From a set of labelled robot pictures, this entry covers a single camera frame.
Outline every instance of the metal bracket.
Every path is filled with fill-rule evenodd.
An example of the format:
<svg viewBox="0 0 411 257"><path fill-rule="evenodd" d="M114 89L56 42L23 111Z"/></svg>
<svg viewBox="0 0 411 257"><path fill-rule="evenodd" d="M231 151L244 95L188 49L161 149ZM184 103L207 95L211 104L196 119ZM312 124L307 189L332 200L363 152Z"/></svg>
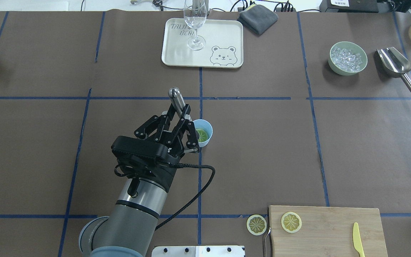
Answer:
<svg viewBox="0 0 411 257"><path fill-rule="evenodd" d="M164 246L155 247L152 257L245 257L244 246Z"/></svg>

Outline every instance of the lemon slice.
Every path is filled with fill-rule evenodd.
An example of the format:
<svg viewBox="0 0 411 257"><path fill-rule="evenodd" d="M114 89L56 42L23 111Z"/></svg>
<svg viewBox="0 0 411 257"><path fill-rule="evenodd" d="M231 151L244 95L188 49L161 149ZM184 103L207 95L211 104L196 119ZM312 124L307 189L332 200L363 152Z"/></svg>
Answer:
<svg viewBox="0 0 411 257"><path fill-rule="evenodd" d="M261 215L255 214L251 215L247 219L247 229L248 232L252 233L255 236L259 236L266 232L267 222L266 219Z"/></svg>
<svg viewBox="0 0 411 257"><path fill-rule="evenodd" d="M297 213L287 212L282 216L282 228L288 233L296 233L302 226L302 221Z"/></svg>
<svg viewBox="0 0 411 257"><path fill-rule="evenodd" d="M198 142L199 143L205 142L205 141L207 141L207 139L209 139L209 134L207 134L207 132L205 130L203 130L201 128L197 128L196 131L199 134L199 137L198 137Z"/></svg>

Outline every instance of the small cup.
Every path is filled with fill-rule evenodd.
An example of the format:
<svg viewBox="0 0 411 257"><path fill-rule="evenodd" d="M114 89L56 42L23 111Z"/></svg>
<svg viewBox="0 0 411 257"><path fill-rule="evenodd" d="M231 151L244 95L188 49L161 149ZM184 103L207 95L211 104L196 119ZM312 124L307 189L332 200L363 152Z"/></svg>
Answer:
<svg viewBox="0 0 411 257"><path fill-rule="evenodd" d="M362 60L362 64L360 65L361 68L359 69L359 71L357 72L348 72L346 70L342 70L341 68L339 68L336 64L334 64L333 60L331 59L331 53L333 51L333 49L335 47L340 47L341 49L349 49L351 50L354 54L360 54L361 55L361 60ZM350 75L354 75L358 72L361 72L362 70L364 70L367 66L367 55L366 52L364 52L364 50L362 50L361 47L359 47L359 45L352 43L352 42L348 42L348 41L342 41L342 42L337 42L336 44L334 44L331 47L331 50L329 50L329 57L328 57L328 63L329 63L329 67L331 67L331 69L337 73L338 75L343 75L343 76L350 76Z"/></svg>
<svg viewBox="0 0 411 257"><path fill-rule="evenodd" d="M210 138L212 137L213 134L213 129L212 129L212 125L210 125L210 123L207 120L203 120L203 119L197 119L195 121L193 121L194 123L194 127L196 129L203 129L207 132L207 135L209 136L207 138L206 141L204 142L199 142L199 147L204 147L209 143Z"/></svg>

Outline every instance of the wooden cutting board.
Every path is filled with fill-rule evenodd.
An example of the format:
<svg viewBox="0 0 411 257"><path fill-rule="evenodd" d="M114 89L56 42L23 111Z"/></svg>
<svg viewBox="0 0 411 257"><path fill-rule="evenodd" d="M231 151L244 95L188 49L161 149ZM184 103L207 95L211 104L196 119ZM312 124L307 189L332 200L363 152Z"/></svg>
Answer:
<svg viewBox="0 0 411 257"><path fill-rule="evenodd" d="M288 233L281 226L287 212L300 216L302 226ZM353 246L353 224L359 224L367 257L388 257L380 211L376 208L269 206L273 257L359 257Z"/></svg>

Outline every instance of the metal handle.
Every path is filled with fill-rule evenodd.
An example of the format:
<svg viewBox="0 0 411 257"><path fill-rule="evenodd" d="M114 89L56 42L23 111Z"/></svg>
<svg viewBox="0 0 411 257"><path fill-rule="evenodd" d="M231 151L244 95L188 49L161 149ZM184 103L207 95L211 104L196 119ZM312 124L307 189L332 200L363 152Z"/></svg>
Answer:
<svg viewBox="0 0 411 257"><path fill-rule="evenodd" d="M402 74L401 79L404 81L405 85L407 86L408 90L410 90L410 93L411 93L411 79L408 76L408 74L407 73Z"/></svg>
<svg viewBox="0 0 411 257"><path fill-rule="evenodd" d="M172 87L169 89L168 95L171 99L172 105L176 108L178 116L181 117L183 108L185 107L185 101L183 100L180 90L177 87Z"/></svg>
<svg viewBox="0 0 411 257"><path fill-rule="evenodd" d="M269 236L269 234L270 234L270 227L267 230L266 236L263 238L263 257L266 257L266 239Z"/></svg>

